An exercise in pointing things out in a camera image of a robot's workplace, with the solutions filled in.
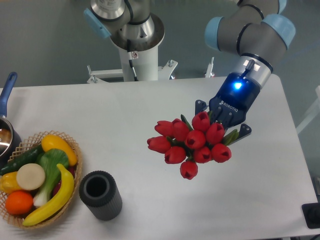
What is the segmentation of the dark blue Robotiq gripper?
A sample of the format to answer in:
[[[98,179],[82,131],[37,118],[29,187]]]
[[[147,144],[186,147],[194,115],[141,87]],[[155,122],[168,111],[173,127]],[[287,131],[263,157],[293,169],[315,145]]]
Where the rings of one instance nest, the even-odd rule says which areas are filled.
[[[246,114],[260,93],[259,85],[252,79],[241,77],[240,73],[230,73],[209,105],[203,100],[195,101],[195,114],[205,111],[208,107],[212,112],[210,122],[221,123],[224,129],[240,125],[239,135],[234,144],[252,133],[252,128],[243,123]]]

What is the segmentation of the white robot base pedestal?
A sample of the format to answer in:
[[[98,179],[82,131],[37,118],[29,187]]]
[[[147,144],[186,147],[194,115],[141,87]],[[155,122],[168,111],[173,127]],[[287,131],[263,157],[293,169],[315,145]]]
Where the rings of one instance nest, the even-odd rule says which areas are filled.
[[[120,47],[117,48],[120,56],[120,69],[94,70],[87,66],[89,78],[88,84],[98,84],[110,79],[122,79],[124,82],[138,81],[163,81],[173,80],[173,72],[178,62],[170,59],[165,65],[158,62],[158,47],[144,51],[128,52]]]

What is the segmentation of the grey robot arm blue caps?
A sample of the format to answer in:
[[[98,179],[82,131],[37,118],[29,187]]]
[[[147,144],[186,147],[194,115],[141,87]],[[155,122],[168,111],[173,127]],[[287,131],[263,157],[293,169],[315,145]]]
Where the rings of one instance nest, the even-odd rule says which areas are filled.
[[[198,100],[195,112],[210,110],[212,123],[225,129],[240,126],[223,142],[230,145],[251,133],[245,125],[248,110],[289,48],[296,29],[282,15],[284,0],[239,0],[230,17],[212,18],[204,31],[205,43],[220,52],[237,54],[239,61],[209,101]],[[92,0],[84,18],[101,38],[118,48],[123,79],[157,81],[172,69],[158,65],[158,47],[165,36],[163,22],[148,0]]]

